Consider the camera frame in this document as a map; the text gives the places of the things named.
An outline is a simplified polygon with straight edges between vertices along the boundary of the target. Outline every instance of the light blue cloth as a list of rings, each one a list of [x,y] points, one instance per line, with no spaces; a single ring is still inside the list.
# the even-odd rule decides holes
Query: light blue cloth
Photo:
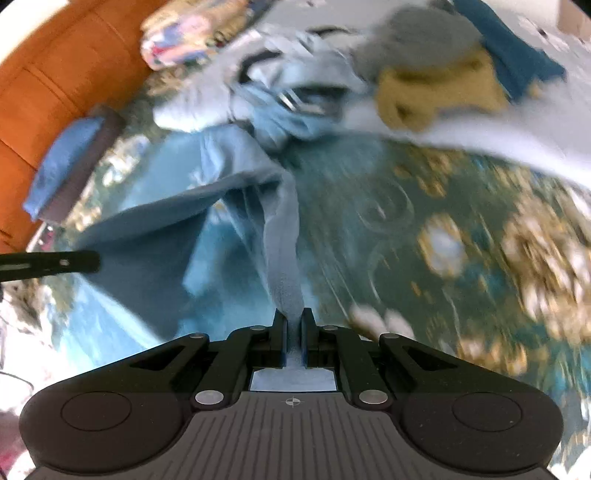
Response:
[[[237,86],[236,93],[251,102],[254,137],[269,154],[283,150],[290,138],[308,141],[335,131],[337,110],[340,113],[336,104],[316,104],[324,113],[321,115],[288,109],[275,94],[259,83]]]
[[[31,220],[37,220],[39,213],[57,193],[104,121],[103,117],[75,120],[53,142],[22,204],[22,208],[31,215]]]
[[[293,176],[235,125],[187,134],[186,140],[184,147],[194,151],[194,167],[207,184],[184,192],[170,189],[171,196],[89,227],[74,248],[97,251],[101,268],[86,278],[149,325],[163,319],[182,323],[196,307],[187,289],[189,266],[198,260],[208,210],[222,200],[273,302],[288,318],[298,318],[303,299]]]

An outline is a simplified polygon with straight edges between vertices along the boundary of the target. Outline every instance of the pile of clothes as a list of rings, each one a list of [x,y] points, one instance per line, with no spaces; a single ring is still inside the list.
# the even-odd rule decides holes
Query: pile of clothes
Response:
[[[262,107],[268,112],[278,102],[316,126],[339,119],[353,93],[373,94],[390,128],[420,131],[442,112],[503,111],[536,95],[541,82],[566,75],[480,0],[404,7],[348,51],[324,38],[335,31],[347,32],[247,32],[189,79],[175,99],[156,108],[155,122],[191,132],[246,120],[260,130]]]

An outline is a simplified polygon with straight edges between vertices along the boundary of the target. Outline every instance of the sofa cushion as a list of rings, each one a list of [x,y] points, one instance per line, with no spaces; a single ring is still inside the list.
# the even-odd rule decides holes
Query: sofa cushion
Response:
[[[46,222],[62,223],[76,204],[95,166],[113,145],[123,128],[125,121],[113,109],[100,105],[90,115],[103,119],[100,129],[88,144],[85,152],[78,158],[57,193],[39,213],[39,218]]]

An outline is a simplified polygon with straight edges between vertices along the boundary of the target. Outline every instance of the teal cloth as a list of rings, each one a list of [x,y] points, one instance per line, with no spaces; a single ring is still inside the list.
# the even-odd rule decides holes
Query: teal cloth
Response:
[[[534,81],[547,82],[566,75],[562,65],[517,37],[481,0],[454,0],[453,5],[482,34],[496,76],[512,102],[526,96]]]

